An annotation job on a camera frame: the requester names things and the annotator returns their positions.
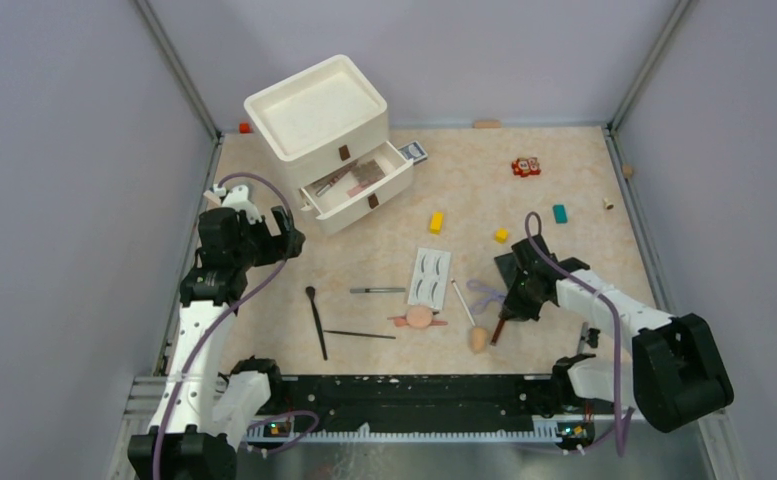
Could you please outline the beige makeup sponge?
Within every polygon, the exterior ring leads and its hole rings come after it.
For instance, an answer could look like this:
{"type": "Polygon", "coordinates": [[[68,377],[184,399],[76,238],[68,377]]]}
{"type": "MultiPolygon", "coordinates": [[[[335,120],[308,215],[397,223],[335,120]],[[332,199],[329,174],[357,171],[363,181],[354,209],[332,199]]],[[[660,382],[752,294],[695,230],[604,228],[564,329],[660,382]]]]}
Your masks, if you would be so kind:
{"type": "Polygon", "coordinates": [[[488,330],[474,326],[470,330],[469,334],[469,347],[474,354],[479,354],[486,349],[488,345],[488,330]]]}

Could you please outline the black makeup brush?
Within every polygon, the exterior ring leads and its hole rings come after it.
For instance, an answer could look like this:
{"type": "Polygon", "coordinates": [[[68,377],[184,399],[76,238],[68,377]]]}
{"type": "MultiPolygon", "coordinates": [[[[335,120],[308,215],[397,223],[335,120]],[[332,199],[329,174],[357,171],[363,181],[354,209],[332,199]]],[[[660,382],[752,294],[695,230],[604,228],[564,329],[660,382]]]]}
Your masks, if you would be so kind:
{"type": "Polygon", "coordinates": [[[314,319],[314,324],[316,328],[316,333],[321,349],[321,355],[324,361],[328,360],[328,352],[325,344],[325,338],[324,338],[324,332],[322,327],[322,322],[320,318],[319,311],[316,306],[315,297],[316,297],[316,289],[313,286],[307,286],[305,288],[305,293],[309,299],[311,311],[314,319]]]}

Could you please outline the brown eyeshadow palette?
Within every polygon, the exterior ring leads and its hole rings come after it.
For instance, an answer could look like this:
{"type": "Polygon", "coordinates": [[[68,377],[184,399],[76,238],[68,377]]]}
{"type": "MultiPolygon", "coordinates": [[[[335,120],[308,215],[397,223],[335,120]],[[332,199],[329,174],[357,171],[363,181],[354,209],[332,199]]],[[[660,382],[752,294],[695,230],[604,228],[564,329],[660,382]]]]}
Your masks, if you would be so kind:
{"type": "Polygon", "coordinates": [[[345,165],[342,168],[336,170],[335,172],[330,173],[329,175],[325,176],[324,178],[321,178],[313,183],[313,186],[316,189],[321,189],[325,187],[326,185],[333,185],[338,180],[340,180],[344,175],[346,175],[349,171],[351,171],[355,166],[357,165],[357,161],[345,165]]]}

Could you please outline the peach powder puff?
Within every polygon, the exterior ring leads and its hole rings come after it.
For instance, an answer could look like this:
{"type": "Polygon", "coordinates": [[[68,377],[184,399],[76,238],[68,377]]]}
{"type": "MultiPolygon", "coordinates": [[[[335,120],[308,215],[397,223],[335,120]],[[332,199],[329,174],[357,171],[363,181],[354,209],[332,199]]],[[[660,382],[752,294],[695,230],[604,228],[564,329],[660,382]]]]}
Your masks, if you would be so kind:
{"type": "Polygon", "coordinates": [[[405,320],[409,327],[415,329],[428,328],[434,321],[435,314],[427,306],[410,306],[405,314],[405,320]]]}

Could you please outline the silver eyeliner pencil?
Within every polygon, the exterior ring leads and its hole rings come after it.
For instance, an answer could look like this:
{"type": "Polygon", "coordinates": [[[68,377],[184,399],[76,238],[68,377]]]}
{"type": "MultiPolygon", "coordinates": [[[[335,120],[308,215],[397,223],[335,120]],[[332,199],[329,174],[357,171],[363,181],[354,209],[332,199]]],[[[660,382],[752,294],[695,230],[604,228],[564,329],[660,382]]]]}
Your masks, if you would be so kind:
{"type": "Polygon", "coordinates": [[[351,294],[375,294],[375,293],[405,293],[403,287],[356,287],[351,288],[351,294]]]}

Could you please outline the pink compact case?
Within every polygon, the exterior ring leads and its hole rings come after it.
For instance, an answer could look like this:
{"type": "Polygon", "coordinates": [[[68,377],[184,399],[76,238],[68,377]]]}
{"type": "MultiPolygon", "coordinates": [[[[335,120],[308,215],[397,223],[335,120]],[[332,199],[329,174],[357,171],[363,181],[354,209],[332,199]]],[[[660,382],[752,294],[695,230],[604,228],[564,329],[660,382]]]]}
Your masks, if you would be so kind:
{"type": "Polygon", "coordinates": [[[364,190],[366,190],[367,188],[368,188],[368,185],[365,185],[365,184],[359,184],[359,185],[357,185],[357,186],[355,186],[355,187],[351,188],[350,190],[348,190],[348,191],[347,191],[347,195],[348,195],[350,198],[353,198],[353,197],[355,197],[355,196],[357,196],[357,195],[361,194],[361,193],[362,193],[364,190]]]}

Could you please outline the thin black pencil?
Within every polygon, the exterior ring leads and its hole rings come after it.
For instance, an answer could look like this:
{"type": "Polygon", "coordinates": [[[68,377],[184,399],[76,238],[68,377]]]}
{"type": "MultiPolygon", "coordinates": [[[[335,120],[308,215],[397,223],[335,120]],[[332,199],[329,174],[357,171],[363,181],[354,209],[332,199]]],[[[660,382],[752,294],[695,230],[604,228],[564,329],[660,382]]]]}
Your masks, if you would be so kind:
{"type": "Polygon", "coordinates": [[[397,338],[394,335],[372,334],[372,333],[328,330],[328,329],[323,330],[323,333],[331,334],[331,335],[347,336],[347,337],[360,337],[360,338],[384,339],[384,340],[395,340],[397,338]]]}

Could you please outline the white plastic drawer organizer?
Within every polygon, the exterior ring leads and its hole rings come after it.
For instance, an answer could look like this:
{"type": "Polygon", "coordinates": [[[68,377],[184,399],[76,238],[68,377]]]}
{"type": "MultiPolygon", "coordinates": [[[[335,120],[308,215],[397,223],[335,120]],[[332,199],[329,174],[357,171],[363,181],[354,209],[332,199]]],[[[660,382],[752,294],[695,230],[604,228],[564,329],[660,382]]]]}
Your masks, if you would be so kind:
{"type": "Polygon", "coordinates": [[[386,100],[344,54],[248,96],[243,107],[294,203],[327,235],[375,212],[413,183],[413,164],[390,141],[386,100]],[[351,170],[325,195],[315,195],[317,180],[372,159],[385,177],[361,194],[347,195],[356,184],[351,170]]]}

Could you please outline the silver red lip pencil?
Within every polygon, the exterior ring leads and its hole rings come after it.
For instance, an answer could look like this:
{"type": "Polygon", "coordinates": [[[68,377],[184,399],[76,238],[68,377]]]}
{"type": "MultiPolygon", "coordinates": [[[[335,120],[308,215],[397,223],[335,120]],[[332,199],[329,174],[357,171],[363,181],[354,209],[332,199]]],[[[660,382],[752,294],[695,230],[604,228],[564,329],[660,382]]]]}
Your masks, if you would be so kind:
{"type": "Polygon", "coordinates": [[[343,178],[343,175],[336,175],[329,180],[327,180],[321,187],[318,188],[318,190],[315,192],[315,195],[317,197],[322,197],[325,195],[334,185],[336,185],[341,179],[343,178]]]}

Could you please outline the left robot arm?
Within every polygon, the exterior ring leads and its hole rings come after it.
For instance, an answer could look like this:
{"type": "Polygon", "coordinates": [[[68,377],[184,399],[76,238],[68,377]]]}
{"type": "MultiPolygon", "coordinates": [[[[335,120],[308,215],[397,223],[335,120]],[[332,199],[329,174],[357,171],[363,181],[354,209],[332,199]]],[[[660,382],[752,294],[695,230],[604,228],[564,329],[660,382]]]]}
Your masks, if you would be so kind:
{"type": "Polygon", "coordinates": [[[223,347],[239,308],[300,255],[305,236],[288,207],[271,210],[279,228],[243,209],[218,207],[198,221],[200,245],[179,285],[178,340],[159,405],[127,458],[140,479],[232,479],[249,420],[283,404],[284,386],[256,370],[234,375],[218,394],[223,347]]]}

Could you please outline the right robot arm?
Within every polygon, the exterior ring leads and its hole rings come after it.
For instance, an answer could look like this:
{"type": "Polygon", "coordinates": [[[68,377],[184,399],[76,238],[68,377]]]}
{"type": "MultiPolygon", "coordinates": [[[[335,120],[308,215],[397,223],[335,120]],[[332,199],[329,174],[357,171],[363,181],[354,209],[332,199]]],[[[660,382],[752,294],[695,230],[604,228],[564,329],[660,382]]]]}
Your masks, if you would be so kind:
{"type": "Polygon", "coordinates": [[[636,409],[656,430],[668,433],[731,405],[735,392],[702,317],[673,316],[635,300],[590,266],[559,260],[540,235],[514,244],[494,260],[507,286],[499,317],[537,321],[546,303],[577,314],[620,343],[629,360],[620,365],[591,353],[554,363],[553,404],[576,412],[589,400],[636,409]]]}

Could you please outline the teal toy block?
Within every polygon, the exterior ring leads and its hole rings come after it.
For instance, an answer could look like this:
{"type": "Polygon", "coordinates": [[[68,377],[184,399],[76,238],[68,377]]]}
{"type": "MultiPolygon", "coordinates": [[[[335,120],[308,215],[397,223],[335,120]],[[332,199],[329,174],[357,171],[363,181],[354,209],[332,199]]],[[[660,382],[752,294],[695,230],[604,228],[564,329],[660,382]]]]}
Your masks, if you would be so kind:
{"type": "Polygon", "coordinates": [[[568,223],[568,213],[567,213],[566,207],[563,204],[554,204],[552,206],[552,213],[553,213],[554,221],[557,224],[568,223]]]}

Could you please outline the white cosmetic pencil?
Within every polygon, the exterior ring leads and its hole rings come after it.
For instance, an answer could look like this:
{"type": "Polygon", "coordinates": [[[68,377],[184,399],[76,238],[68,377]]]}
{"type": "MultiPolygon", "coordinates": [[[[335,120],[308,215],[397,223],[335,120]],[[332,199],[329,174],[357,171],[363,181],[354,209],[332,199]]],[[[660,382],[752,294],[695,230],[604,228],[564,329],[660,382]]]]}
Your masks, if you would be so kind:
{"type": "Polygon", "coordinates": [[[476,324],[476,320],[474,318],[474,315],[471,312],[471,310],[470,310],[470,308],[469,308],[469,306],[468,306],[468,304],[467,304],[467,302],[465,300],[465,297],[464,297],[464,295],[463,295],[463,293],[462,293],[462,291],[461,291],[457,281],[455,279],[451,279],[450,283],[451,283],[451,285],[452,285],[452,287],[453,287],[453,289],[454,289],[454,291],[455,291],[455,293],[456,293],[456,295],[457,295],[457,297],[458,297],[458,299],[460,301],[460,304],[462,305],[462,308],[463,308],[463,310],[464,310],[464,312],[465,312],[465,314],[466,314],[466,316],[468,318],[468,321],[470,322],[470,325],[473,328],[476,328],[477,324],[476,324]]]}

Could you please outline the yellow rectangular toy block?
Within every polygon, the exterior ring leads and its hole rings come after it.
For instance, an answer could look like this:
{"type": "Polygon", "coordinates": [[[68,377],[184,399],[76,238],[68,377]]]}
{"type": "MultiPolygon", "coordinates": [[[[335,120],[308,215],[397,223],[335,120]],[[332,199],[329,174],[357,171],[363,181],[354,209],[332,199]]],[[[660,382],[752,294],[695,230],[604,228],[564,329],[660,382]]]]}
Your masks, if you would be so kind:
{"type": "Polygon", "coordinates": [[[433,235],[439,235],[443,229],[444,219],[445,215],[443,212],[434,212],[430,219],[429,232],[433,235]]]}

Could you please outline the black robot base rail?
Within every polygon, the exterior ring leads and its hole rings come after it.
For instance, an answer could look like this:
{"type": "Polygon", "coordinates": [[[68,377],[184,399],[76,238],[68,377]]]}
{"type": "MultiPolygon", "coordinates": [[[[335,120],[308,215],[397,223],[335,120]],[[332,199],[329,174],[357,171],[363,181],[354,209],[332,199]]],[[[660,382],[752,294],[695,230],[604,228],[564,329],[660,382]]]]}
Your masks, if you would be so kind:
{"type": "Polygon", "coordinates": [[[300,375],[273,377],[270,387],[260,415],[311,411],[320,432],[511,433],[612,411],[607,401],[562,393],[547,375],[300,375]]]}

